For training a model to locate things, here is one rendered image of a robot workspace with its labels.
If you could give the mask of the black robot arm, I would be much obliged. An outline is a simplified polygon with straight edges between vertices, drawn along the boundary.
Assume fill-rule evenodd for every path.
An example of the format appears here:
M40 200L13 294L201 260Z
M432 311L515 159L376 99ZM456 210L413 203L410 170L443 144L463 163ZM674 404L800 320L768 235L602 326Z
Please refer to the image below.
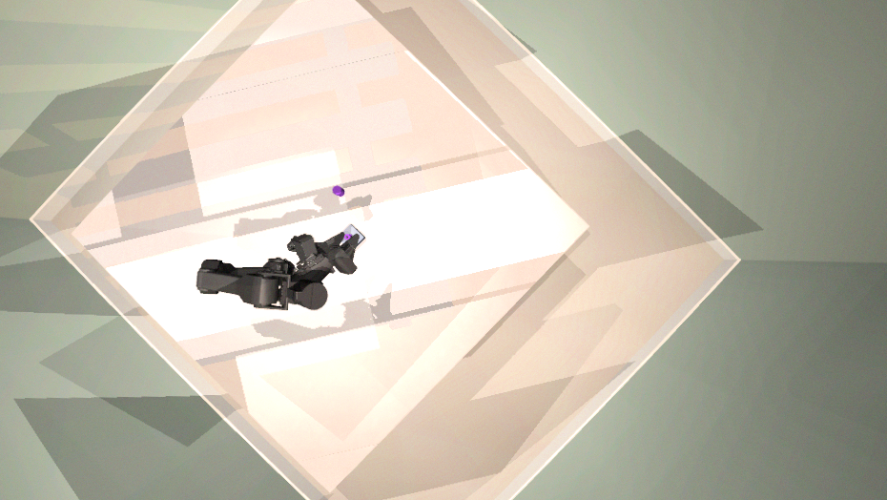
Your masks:
M323 256L318 254L312 235L293 236L287 249L297 252L302 268L311 267ZM322 309L328 302L325 286L304 278L288 259L268 259L262 267L234 267L222 260L204 260L196 272L196 290L200 294L219 292L235 294L255 308L288 311L298 305L311 311ZM276 306L277 304L281 306Z

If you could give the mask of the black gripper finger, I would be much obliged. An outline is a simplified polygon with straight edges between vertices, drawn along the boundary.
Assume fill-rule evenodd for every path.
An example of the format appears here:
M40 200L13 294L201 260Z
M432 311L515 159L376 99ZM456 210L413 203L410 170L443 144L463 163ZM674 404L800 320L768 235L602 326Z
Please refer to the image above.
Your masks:
M332 245L340 245L344 236L345 234L343 232L340 232L328 240L325 240L323 242L315 242L315 244L316 247L319 247L321 249L323 254L328 254L332 249L334 249Z
M351 261L353 261L359 238L360 236L358 234L355 234L350 239L345 241L342 245L332 245L332 247L342 249L351 259Z

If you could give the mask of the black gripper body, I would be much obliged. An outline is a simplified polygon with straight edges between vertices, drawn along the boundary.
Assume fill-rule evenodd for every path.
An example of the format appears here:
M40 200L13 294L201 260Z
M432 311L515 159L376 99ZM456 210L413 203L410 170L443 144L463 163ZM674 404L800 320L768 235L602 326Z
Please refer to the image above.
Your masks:
M342 249L334 248L328 254L323 254L319 247L317 247L317 250L318 254L321 253L323 256L322 261L310 268L306 267L304 269L302 268L303 265L297 266L298 270L296 272L300 273L309 281L315 281L324 285L322 282L324 278L329 273L334 274L336 272L333 266L339 271L339 273L345 275L352 275L358 269L356 264L351 261Z

